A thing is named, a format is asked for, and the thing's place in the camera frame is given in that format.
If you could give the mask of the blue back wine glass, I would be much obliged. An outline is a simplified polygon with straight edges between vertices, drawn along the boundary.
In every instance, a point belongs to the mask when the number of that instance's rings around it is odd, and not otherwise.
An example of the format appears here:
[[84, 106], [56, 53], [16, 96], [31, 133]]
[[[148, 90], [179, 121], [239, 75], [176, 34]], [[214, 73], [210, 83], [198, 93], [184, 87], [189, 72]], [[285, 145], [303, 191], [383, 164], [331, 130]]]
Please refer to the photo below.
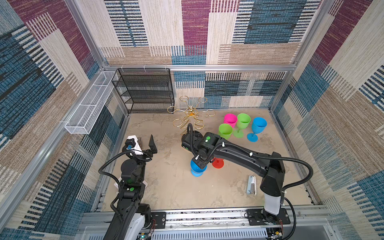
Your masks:
[[201, 169], [193, 160], [191, 160], [190, 166], [191, 166], [191, 173], [195, 177], [202, 176], [204, 172], [207, 170], [207, 166]]

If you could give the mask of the blue wine glass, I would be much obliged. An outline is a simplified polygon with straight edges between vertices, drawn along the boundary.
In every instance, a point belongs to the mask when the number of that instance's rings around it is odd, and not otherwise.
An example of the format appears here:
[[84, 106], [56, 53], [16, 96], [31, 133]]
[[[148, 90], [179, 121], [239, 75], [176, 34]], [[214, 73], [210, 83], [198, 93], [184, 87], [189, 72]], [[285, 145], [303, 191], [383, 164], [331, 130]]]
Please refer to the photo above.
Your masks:
[[252, 123], [252, 133], [249, 133], [247, 135], [247, 139], [250, 142], [257, 142], [258, 141], [258, 134], [262, 133], [264, 129], [267, 127], [267, 121], [264, 118], [257, 117], [253, 120]]
[[207, 166], [201, 169], [193, 160], [191, 160], [190, 166], [191, 166], [191, 173], [195, 177], [202, 176], [204, 172], [207, 170]]

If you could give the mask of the red wine glass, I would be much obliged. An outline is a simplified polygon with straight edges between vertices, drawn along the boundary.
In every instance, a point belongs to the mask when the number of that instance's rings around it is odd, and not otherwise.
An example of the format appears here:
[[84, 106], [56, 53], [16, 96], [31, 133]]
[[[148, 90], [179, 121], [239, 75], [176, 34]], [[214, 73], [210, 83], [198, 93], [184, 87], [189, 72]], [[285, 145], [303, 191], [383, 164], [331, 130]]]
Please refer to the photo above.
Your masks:
[[216, 169], [221, 169], [224, 166], [224, 160], [219, 158], [214, 158], [212, 165]]

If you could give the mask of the green back wine glass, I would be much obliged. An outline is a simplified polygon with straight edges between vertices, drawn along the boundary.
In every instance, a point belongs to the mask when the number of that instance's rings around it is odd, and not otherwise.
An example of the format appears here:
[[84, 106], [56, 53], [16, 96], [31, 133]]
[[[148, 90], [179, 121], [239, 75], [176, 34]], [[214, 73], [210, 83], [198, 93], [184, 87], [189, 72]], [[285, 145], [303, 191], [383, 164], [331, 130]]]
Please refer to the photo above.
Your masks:
[[225, 140], [229, 140], [233, 133], [233, 127], [229, 124], [221, 124], [219, 126], [219, 136]]

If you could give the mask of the green wine glass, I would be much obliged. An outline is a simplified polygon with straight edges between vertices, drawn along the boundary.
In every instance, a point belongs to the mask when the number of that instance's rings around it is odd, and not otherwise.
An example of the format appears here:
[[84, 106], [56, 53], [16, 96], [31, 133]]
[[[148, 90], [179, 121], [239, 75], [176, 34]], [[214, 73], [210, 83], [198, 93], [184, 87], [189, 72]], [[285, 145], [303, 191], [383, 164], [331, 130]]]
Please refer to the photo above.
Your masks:
[[233, 135], [236, 138], [242, 138], [244, 136], [243, 130], [249, 126], [251, 122], [251, 117], [248, 114], [240, 113], [238, 114], [237, 119], [238, 119], [236, 123], [237, 129], [234, 130]]
[[219, 126], [219, 136], [225, 140], [229, 140], [233, 133], [233, 127], [229, 124], [221, 124]]

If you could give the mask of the pink wine glass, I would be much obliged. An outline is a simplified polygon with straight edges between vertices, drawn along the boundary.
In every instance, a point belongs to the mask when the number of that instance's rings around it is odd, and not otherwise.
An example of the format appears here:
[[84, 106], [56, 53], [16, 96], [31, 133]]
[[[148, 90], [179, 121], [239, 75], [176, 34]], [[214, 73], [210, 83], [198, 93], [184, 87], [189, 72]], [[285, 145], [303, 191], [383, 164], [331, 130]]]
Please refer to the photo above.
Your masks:
[[224, 117], [224, 124], [228, 124], [232, 128], [236, 126], [237, 121], [238, 121], [238, 117], [234, 114], [226, 114]]

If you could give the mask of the green front wine glass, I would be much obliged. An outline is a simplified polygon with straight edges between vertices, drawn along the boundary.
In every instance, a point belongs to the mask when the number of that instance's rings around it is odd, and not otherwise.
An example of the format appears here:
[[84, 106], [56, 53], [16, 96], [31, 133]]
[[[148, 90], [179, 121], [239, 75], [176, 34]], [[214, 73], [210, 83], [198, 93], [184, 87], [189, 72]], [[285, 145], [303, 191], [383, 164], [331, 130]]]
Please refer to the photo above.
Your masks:
[[238, 119], [236, 123], [237, 129], [234, 130], [233, 135], [236, 138], [242, 138], [244, 136], [243, 130], [249, 126], [251, 122], [251, 117], [248, 114], [240, 113], [238, 114], [237, 119]]

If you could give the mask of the blue front wine glass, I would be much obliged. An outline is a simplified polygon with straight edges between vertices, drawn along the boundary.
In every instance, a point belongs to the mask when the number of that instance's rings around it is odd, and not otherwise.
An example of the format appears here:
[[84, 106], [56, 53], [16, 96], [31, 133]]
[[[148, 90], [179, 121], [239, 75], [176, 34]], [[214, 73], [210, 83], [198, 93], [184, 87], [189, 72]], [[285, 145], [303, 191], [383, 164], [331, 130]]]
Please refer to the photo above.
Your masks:
[[267, 121], [264, 118], [257, 117], [253, 120], [252, 123], [252, 133], [249, 133], [247, 135], [247, 139], [250, 142], [257, 142], [258, 141], [258, 134], [262, 133], [264, 129], [267, 127]]

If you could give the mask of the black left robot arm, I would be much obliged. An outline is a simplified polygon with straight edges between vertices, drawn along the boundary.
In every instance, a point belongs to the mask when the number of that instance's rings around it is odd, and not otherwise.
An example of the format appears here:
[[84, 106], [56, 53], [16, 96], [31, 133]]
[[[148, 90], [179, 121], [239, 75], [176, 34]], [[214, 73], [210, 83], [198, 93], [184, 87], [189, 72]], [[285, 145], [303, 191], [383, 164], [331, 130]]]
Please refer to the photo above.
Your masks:
[[[137, 149], [139, 144], [135, 138], [128, 138], [122, 152], [113, 156], [98, 170], [99, 174], [112, 178], [117, 186], [118, 193], [111, 202], [110, 207], [114, 216], [105, 240], [137, 240], [142, 229], [154, 227], [155, 221], [151, 216], [148, 204], [141, 204], [146, 185], [144, 183], [146, 164], [158, 153], [154, 137], [150, 137], [149, 149]], [[121, 165], [121, 179], [105, 171], [105, 168], [121, 156], [127, 156]]]

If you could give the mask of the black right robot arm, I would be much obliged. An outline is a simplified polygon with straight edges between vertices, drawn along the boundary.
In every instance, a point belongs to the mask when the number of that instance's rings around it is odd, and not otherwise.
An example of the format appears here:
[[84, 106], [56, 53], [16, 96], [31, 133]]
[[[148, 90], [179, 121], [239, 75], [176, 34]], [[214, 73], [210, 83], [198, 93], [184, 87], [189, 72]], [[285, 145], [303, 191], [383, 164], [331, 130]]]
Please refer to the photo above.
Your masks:
[[[305, 161], [282, 157], [276, 152], [269, 155], [251, 151], [211, 132], [202, 135], [193, 130], [192, 124], [187, 125], [187, 133], [182, 137], [182, 147], [194, 155], [192, 161], [201, 170], [212, 163], [213, 158], [219, 158], [240, 165], [262, 177], [260, 189], [264, 193], [265, 203], [260, 218], [267, 223], [278, 220], [286, 190], [308, 182], [314, 173], [312, 166]], [[305, 166], [309, 171], [307, 176], [284, 186], [284, 161]]]

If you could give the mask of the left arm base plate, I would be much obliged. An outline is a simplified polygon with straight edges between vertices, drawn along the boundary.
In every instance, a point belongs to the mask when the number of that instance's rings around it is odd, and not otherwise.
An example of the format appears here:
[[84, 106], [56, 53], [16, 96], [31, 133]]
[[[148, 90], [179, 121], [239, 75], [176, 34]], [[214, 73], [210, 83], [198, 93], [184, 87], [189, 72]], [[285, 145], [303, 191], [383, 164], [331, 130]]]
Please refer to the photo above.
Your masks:
[[166, 227], [166, 212], [151, 212], [150, 230], [164, 229]]

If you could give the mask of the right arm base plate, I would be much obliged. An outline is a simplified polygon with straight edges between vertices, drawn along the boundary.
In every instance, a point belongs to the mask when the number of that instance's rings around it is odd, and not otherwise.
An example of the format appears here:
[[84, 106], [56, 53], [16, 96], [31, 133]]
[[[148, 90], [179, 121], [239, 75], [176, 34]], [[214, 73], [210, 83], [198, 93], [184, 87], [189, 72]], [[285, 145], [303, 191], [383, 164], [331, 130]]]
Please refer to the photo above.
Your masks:
[[266, 225], [290, 225], [291, 220], [285, 208], [281, 208], [277, 216], [267, 213], [262, 208], [246, 210], [244, 217], [249, 221], [250, 226]]

